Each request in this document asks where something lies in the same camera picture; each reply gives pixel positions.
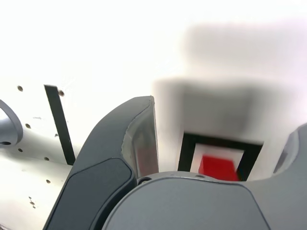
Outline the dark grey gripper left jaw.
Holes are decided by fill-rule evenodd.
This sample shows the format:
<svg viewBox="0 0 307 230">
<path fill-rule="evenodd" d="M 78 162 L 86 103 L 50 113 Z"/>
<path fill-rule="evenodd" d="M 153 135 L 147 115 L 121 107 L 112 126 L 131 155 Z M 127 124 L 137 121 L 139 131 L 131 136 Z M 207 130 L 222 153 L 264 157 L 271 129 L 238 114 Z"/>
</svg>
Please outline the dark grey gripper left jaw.
<svg viewBox="0 0 307 230">
<path fill-rule="evenodd" d="M 132 98 L 93 128 L 46 221 L 47 230 L 100 230 L 138 180 L 157 173 L 154 98 Z"/>
</svg>

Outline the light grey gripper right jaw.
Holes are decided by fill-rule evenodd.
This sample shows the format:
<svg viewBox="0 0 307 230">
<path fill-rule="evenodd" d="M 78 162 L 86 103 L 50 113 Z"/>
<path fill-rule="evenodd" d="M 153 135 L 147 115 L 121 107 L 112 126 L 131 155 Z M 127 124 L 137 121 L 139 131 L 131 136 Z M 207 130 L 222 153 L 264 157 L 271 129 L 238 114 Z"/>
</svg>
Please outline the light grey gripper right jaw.
<svg viewBox="0 0 307 230">
<path fill-rule="evenodd" d="M 295 159 L 263 180 L 198 177 L 150 180 L 112 210 L 105 230 L 304 230 L 307 227 L 307 127 L 288 138 Z"/>
</svg>

